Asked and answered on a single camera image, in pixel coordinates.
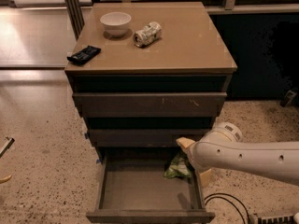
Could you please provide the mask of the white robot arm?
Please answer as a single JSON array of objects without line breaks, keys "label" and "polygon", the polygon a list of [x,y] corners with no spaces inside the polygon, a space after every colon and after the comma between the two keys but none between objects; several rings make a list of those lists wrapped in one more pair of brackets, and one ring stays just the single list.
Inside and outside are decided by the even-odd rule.
[{"label": "white robot arm", "polygon": [[199,141],[180,137],[177,144],[195,170],[220,168],[299,185],[299,142],[244,143],[230,122],[214,126]]}]

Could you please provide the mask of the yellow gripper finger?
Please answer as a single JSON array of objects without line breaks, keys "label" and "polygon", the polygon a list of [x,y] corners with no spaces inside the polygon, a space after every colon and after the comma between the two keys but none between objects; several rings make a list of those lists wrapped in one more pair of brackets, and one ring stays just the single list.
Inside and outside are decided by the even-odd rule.
[{"label": "yellow gripper finger", "polygon": [[195,144],[195,141],[186,137],[180,137],[176,140],[177,144],[181,147],[182,151],[188,154]]},{"label": "yellow gripper finger", "polygon": [[210,179],[212,176],[212,170],[207,169],[205,171],[200,171],[198,173],[198,176],[199,176],[199,181],[200,181],[201,187],[205,188],[210,183]]}]

